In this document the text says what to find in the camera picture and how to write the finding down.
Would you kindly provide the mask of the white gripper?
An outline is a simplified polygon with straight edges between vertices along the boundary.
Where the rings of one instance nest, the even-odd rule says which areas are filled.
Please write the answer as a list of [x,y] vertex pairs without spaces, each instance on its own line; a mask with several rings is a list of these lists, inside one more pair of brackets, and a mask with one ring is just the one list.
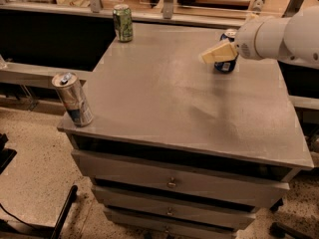
[[260,28],[270,19],[272,16],[250,15],[235,35],[235,46],[228,39],[223,39],[202,52],[199,57],[206,64],[232,61],[238,54],[244,59],[261,60],[262,57],[257,52],[255,42]]

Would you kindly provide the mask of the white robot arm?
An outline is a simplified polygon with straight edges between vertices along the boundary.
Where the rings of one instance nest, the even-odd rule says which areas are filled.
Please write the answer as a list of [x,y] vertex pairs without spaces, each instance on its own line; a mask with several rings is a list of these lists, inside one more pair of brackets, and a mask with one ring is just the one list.
[[251,16],[235,33],[200,54],[206,64],[234,60],[274,59],[288,65],[319,69],[319,7],[292,17]]

